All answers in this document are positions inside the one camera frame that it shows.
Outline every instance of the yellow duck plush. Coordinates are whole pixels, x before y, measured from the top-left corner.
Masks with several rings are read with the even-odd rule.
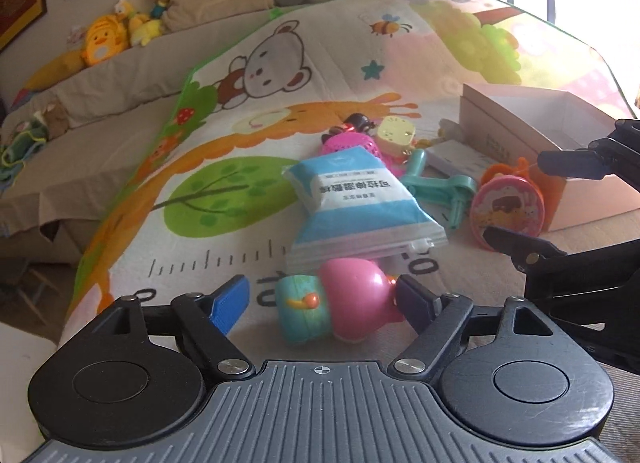
[[[113,9],[118,20],[122,21],[123,24],[126,24],[127,29],[129,30],[129,35],[133,35],[135,30],[149,20],[148,15],[136,10],[128,0],[119,0]]]
[[[129,37],[132,46],[146,46],[152,39],[162,35],[162,21],[158,18],[149,20],[132,32]]]

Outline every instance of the wooden stool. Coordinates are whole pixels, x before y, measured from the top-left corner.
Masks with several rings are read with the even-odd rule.
[[[40,282],[32,295],[28,295],[23,289],[23,278],[28,273]],[[60,289],[37,269],[31,268],[28,259],[0,259],[0,302],[3,300],[2,297],[6,300],[13,295],[18,295],[44,325],[49,323],[37,308],[37,304],[47,287],[60,295]]]

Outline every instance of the yellow plush toy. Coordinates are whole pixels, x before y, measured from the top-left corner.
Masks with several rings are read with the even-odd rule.
[[[86,64],[79,50],[67,51],[37,70],[24,85],[28,91],[44,91],[82,71]]]
[[[119,0],[113,8],[119,21],[123,24],[125,20],[128,21],[126,26],[129,30],[129,35],[149,20],[148,15],[136,10],[128,0]]]
[[[115,15],[98,17],[86,31],[82,58],[88,66],[98,64],[129,47],[127,29]]]
[[[131,46],[146,46],[152,39],[162,35],[162,21],[158,18],[154,18],[145,22],[137,30],[131,33],[130,42]]]

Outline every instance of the pink ball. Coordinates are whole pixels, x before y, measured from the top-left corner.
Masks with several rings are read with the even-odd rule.
[[[368,153],[373,154],[377,158],[382,158],[380,149],[376,142],[370,136],[360,132],[343,132],[332,136],[322,144],[321,156],[331,154],[346,148],[361,146]]]
[[[394,304],[394,286],[375,263],[332,259],[320,267],[318,276],[334,334],[341,340],[359,342],[389,322],[404,320]]]

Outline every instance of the yellow toy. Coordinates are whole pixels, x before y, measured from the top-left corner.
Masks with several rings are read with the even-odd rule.
[[[154,18],[145,22],[137,30],[135,30],[130,37],[132,46],[146,46],[152,39],[162,35],[162,21],[158,18]]]
[[[414,149],[415,126],[398,116],[386,116],[378,128],[376,144],[383,154],[403,158]]]
[[[29,91],[44,91],[62,80],[72,77],[86,67],[80,50],[62,53],[48,64],[43,65],[25,83],[23,89]]]
[[[113,9],[116,12],[118,20],[126,24],[129,35],[132,35],[135,30],[149,20],[148,15],[136,10],[128,0],[119,0]]]
[[[127,29],[115,15],[97,18],[86,31],[82,59],[88,66],[123,52],[129,47]]]

